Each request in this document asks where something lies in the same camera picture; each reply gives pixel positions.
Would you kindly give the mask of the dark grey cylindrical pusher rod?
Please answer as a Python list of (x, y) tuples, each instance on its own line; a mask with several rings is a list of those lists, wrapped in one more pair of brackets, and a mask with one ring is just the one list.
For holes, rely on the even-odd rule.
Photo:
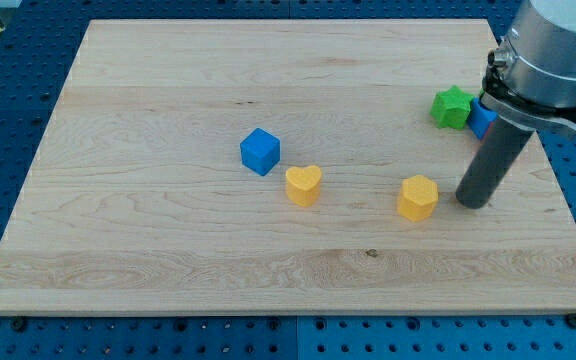
[(486, 205), (533, 133), (496, 120), (457, 187), (458, 202), (469, 209)]

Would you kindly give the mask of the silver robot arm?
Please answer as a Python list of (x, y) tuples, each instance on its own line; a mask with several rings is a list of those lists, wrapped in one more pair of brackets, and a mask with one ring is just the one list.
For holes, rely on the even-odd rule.
[(525, 0), (487, 58), (480, 104), (496, 113), (456, 190), (465, 207), (492, 197), (536, 131), (576, 136), (576, 0)]

